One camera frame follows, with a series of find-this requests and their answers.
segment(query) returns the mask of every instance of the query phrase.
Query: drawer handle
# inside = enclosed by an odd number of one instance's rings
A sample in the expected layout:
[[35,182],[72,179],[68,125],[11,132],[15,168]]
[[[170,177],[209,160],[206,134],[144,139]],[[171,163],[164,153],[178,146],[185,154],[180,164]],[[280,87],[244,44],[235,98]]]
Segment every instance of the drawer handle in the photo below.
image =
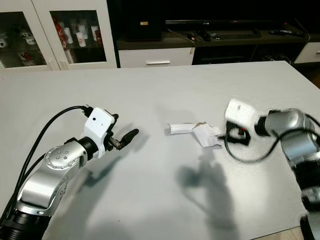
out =
[[165,60],[165,61],[146,61],[145,64],[147,64],[147,65],[170,64],[170,61],[169,60]]

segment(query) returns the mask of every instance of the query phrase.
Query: black device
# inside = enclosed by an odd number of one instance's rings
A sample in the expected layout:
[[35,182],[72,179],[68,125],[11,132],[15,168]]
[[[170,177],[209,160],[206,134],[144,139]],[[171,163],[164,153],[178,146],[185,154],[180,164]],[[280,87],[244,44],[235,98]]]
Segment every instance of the black device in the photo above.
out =
[[122,0],[125,37],[128,41],[160,41],[164,21],[157,1]]
[[204,30],[199,30],[196,32],[204,41],[210,42],[211,38],[210,35],[204,31]]
[[306,35],[303,32],[297,32],[297,31],[290,31],[287,29],[277,29],[277,30],[272,30],[269,31],[271,35],[280,35],[280,36],[295,36],[295,37],[301,37],[304,38]]

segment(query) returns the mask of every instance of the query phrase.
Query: white paper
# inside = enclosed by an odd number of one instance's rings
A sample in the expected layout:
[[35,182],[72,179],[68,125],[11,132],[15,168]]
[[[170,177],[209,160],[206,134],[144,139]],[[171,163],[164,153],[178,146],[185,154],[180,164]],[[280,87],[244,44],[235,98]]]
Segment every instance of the white paper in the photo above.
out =
[[199,124],[192,131],[204,148],[223,144],[223,141],[218,139],[218,136],[222,133],[218,127],[211,127],[205,123]]
[[170,134],[189,134],[196,126],[194,123],[169,124]]

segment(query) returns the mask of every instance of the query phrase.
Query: white table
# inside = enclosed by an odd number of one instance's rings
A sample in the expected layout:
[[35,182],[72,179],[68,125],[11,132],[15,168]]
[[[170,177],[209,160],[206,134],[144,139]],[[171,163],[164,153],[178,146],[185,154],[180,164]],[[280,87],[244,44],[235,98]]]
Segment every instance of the white table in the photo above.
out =
[[[295,107],[320,119],[319,90],[284,61],[2,75],[0,212],[44,124],[66,107],[90,104],[119,114],[117,137],[140,133],[74,178],[46,239],[245,240],[298,226],[305,210],[280,146],[246,165],[224,148],[165,130],[201,121],[223,129],[231,97],[264,113]],[[61,117],[35,156],[78,138],[85,120],[79,110]],[[248,158],[273,141],[252,140],[248,149],[231,147]]]

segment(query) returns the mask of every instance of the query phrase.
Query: mug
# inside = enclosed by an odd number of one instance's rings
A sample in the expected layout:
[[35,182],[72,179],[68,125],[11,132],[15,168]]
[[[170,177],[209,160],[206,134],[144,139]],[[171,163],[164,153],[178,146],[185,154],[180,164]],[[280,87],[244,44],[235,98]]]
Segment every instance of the mug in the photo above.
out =
[[0,49],[5,48],[6,46],[8,46],[7,41],[3,38],[0,38]]
[[71,32],[70,32],[70,28],[65,27],[63,31],[64,31],[64,36],[65,36],[65,38],[66,38],[66,42],[67,42],[68,44],[73,44],[73,43],[74,43],[74,40],[72,39]]
[[96,37],[96,43],[97,43],[99,46],[102,46],[102,45],[103,45],[103,42],[102,42],[100,30],[96,30],[94,33],[95,33],[95,37]]
[[82,32],[77,32],[76,33],[76,38],[78,39],[80,47],[85,47],[86,46],[86,41],[85,41],[85,38],[84,38],[84,34]]
[[36,65],[35,61],[33,61],[33,60],[27,60],[27,61],[21,61],[21,62],[23,64],[23,66],[25,66],[25,67],[35,66]]
[[36,44],[36,40],[34,38],[34,36],[28,36],[26,39],[25,39],[26,43],[29,44],[29,45],[35,45]]
[[27,37],[33,37],[33,35],[30,31],[22,30],[20,32],[20,37],[22,37],[23,39],[26,39]]
[[32,59],[28,51],[18,51],[17,54],[22,61],[28,61]]
[[99,27],[98,26],[91,26],[91,31],[92,31],[92,36],[93,36],[93,40],[97,41],[97,38],[96,38],[96,33],[95,31],[99,30]]
[[78,30],[79,32],[81,32],[83,34],[83,38],[84,39],[88,39],[88,32],[87,32],[87,29],[86,29],[86,25],[84,24],[79,24],[78,25]]
[[72,33],[76,34],[77,31],[78,31],[78,28],[77,28],[77,20],[75,18],[71,18],[70,19],[70,26],[71,26],[71,29],[72,29]]

